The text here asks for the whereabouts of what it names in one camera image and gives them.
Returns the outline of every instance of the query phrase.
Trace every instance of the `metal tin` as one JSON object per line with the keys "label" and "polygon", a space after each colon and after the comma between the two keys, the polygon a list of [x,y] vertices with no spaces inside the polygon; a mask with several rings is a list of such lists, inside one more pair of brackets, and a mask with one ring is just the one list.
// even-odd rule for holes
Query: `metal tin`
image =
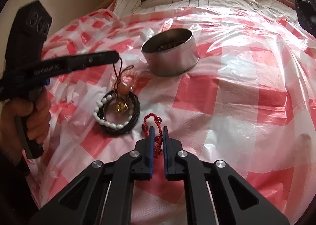
{"label": "metal tin", "polygon": [[156,76],[174,76],[189,71],[199,61],[199,53],[190,30],[176,28],[147,40],[141,51]]}

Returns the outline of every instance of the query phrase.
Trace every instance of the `red bead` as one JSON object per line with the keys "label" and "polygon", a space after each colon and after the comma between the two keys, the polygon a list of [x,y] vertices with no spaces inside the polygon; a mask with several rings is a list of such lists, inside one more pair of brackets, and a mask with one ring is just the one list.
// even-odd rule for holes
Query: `red bead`
{"label": "red bead", "polygon": [[156,116],[154,120],[158,124],[161,124],[161,122],[162,122],[162,120],[161,120],[161,118],[159,116]]}
{"label": "red bead", "polygon": [[142,125],[142,130],[146,132],[148,130],[148,125],[143,124]]}
{"label": "red bead", "polygon": [[162,140],[162,137],[160,135],[156,136],[155,137],[155,142],[159,142]]}

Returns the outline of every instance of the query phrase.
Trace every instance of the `orange bead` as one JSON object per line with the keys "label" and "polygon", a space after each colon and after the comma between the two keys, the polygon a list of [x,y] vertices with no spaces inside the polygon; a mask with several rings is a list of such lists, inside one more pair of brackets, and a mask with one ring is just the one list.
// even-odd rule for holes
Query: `orange bead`
{"label": "orange bead", "polygon": [[127,95],[130,92],[130,88],[126,83],[118,84],[118,94]]}

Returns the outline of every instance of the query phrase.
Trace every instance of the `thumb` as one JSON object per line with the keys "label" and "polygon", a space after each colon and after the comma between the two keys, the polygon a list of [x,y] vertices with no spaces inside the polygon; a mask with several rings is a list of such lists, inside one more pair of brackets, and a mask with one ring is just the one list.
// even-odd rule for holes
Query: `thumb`
{"label": "thumb", "polygon": [[33,112],[34,106],[33,103],[28,100],[14,98],[7,102],[4,108],[7,108],[13,116],[28,116]]}

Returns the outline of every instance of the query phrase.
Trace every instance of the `bed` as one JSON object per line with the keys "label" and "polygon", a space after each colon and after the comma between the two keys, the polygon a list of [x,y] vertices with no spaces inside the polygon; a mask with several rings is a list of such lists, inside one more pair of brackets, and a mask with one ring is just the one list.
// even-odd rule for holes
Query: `bed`
{"label": "bed", "polygon": [[[152,75],[141,54],[151,36],[193,31],[200,61],[180,76]],[[296,12],[275,0],[117,0],[48,38],[43,58],[116,50],[134,65],[141,103],[136,127],[106,135],[92,116],[115,82],[111,66],[51,80],[51,128],[44,155],[28,161],[39,207],[94,160],[134,149],[141,120],[162,118],[172,138],[201,160],[223,159],[294,224],[316,193],[316,41]],[[162,158],[134,187],[132,224],[185,224],[183,185],[167,182]]]}

